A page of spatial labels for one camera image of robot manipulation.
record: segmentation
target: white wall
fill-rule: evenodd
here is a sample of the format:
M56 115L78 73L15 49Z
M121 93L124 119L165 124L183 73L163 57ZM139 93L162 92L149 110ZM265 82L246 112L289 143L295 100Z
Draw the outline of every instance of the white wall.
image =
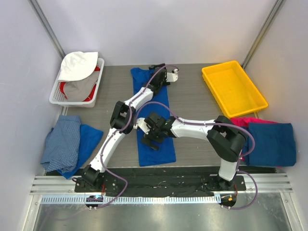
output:
M297 143L297 163L286 172L308 217L308 1L288 0L261 43L247 73L269 102L265 119L291 122Z
M39 0L65 52L107 65L243 62L275 0Z
M16 231L59 114L48 97L61 60L28 1L2 1L0 21L0 224Z

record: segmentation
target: metal frame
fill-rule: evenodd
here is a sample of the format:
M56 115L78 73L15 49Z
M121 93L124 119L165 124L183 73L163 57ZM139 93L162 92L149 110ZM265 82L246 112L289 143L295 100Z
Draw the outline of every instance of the metal frame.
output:
M296 207L294 205L292 197L294 196L293 193L280 193L281 199L285 208L285 211L287 213L287 216L289 218L289 222L291 225L292 230L304 230L304 227L299 219L298 212L296 210Z
M244 177L247 190L238 193L254 193L255 186L249 176L239 174ZM258 185L259 193L290 193L292 187L286 173L266 173L266 174L252 174ZM75 182L66 180L62 176L36 176L33 181L33 186L30 195L63 195L63 194L84 194L74 192ZM215 193L233 193L233 191Z
M63 59L65 57L65 52L59 43L59 40L57 39L52 27L50 26L44 12L42 11L41 7L39 6L39 3L37 0L28 0L30 5L32 6L35 14L39 18L40 22L42 23L47 35L51 39L52 43L54 44L55 49L59 53L60 57Z
M252 44L244 62L243 62L243 65L242 65L243 69L246 69L250 60L252 59L252 57L256 53L259 45L261 44L262 40L264 39L266 33L268 32L268 30L270 28L270 25L272 24L272 22L276 18L277 14L279 13L279 10L282 8L284 2L285 2L285 0L276 0L276 2L274 3L271 11L269 12L264 24L262 25L255 41L253 42L253 44Z
M255 193L255 186L252 180L245 174L243 175L247 190L238 193ZM303 230L295 209L292 195L293 190L286 173L270 174L252 174L258 186L258 193L281 193L283 204L287 212L290 224L293 230ZM40 204L76 204L84 203L87 195L100 193L76 193L74 192L75 183L72 180L66 180L62 176L36 176L33 181L30 196L32 202L29 213L26 218L24 231L31 231L34 228ZM220 193L233 192L215 192L215 197ZM179 204L179 203L216 203L217 198L128 198L121 199L117 204Z

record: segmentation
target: pile of clothes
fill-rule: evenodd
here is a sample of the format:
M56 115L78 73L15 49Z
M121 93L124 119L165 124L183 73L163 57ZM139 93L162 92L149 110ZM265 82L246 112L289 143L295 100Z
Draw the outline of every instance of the pile of clothes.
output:
M87 102L94 96L100 75L98 52L72 52L61 63L60 91L69 102Z
M46 137L41 164L47 172L57 170L68 179L90 158L102 136L102 131L81 124L80 116L60 115Z
M296 163L296 144L290 123L281 124L257 118L231 118L232 123L248 130L256 146L244 157L249 166L289 167ZM248 138L242 152L248 152L252 141Z

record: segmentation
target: pink cloth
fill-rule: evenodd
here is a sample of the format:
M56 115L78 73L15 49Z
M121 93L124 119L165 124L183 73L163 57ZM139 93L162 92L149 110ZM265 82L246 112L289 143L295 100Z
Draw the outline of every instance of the pink cloth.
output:
M248 127L249 123L262 123L262 124L276 124L277 122L274 121L268 121L268 120L263 120L263 119L256 119L256 118L231 118L230 119L232 123L234 123L237 126L240 127Z

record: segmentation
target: red cloth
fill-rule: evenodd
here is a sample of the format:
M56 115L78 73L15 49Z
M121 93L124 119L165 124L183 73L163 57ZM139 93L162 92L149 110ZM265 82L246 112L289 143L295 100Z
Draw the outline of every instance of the red cloth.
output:
M100 70L101 69L98 66L96 66L95 69L94 69L94 71L100 71ZM60 82L60 92L62 92L64 94L65 98L67 99L67 97L66 97L66 95L64 93L64 85L65 85L65 83L66 82ZM96 89L96 84L94 84L90 95L83 102L88 102L88 101L91 101L93 99L95 89Z
M88 101L91 101L93 99L95 88L96 88L96 84L94 84L90 95L83 102L88 102Z
M230 119L232 123L239 127L248 127L249 123L262 123L262 124L276 124L277 122L274 121L268 121L268 120L263 120L263 119L257 119L257 118L231 118Z

